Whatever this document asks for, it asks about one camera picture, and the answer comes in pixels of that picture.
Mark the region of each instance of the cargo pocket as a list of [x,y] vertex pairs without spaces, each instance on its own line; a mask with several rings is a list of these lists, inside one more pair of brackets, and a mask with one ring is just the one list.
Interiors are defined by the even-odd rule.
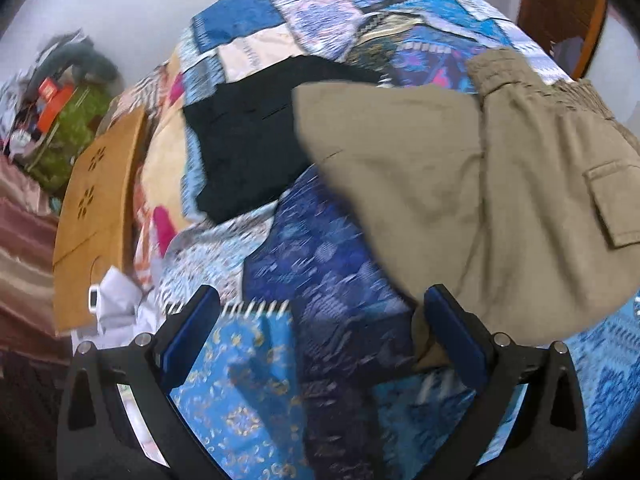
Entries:
[[615,160],[584,173],[610,243],[640,242],[640,161]]

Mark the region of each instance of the orange object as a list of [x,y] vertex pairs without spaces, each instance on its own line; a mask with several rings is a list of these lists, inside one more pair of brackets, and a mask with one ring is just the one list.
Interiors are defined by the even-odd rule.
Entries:
[[95,324],[87,308],[89,286],[111,266],[125,274],[132,267],[132,188],[145,118],[142,107],[122,116],[74,164],[53,253],[58,333]]
[[38,93],[48,103],[58,93],[58,86],[50,77],[47,77],[38,88]]
[[60,113],[60,110],[65,107],[66,103],[71,99],[71,96],[74,94],[74,88],[71,85],[66,85],[62,87],[62,90],[58,91],[55,94],[51,101],[47,103],[44,107],[44,110],[40,114],[40,119],[38,120],[38,129],[46,134],[49,132],[53,121],[56,120],[56,117]]

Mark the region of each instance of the brown door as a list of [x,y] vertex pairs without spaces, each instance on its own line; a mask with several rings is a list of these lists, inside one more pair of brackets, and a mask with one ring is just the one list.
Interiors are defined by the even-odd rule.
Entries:
[[584,40],[571,76],[585,72],[606,15],[606,0],[522,0],[518,26],[547,53],[553,43],[576,36]]

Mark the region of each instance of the metal screw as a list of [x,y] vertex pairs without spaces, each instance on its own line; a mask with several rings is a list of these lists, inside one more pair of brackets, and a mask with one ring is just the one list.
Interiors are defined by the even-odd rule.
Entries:
[[91,343],[91,341],[82,341],[79,345],[77,350],[81,353],[81,354],[86,354],[89,350],[91,350],[91,347],[94,344]]
[[136,345],[138,346],[146,346],[151,343],[151,334],[149,332],[143,332],[142,334],[138,334],[134,339]]
[[566,354],[569,351],[567,346],[562,341],[554,342],[554,350],[559,354]]
[[504,332],[497,332],[494,334],[494,342],[498,346],[509,346],[511,344],[511,338]]

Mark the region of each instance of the blue gripper pad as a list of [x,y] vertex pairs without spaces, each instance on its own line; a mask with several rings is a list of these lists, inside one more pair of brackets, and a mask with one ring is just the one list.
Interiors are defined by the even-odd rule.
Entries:
[[424,293],[424,317],[462,382],[481,391],[492,360],[491,335],[482,322],[465,312],[444,285]]
[[219,315],[218,292],[201,285],[179,313],[167,317],[154,337],[158,383],[164,393],[184,384]]

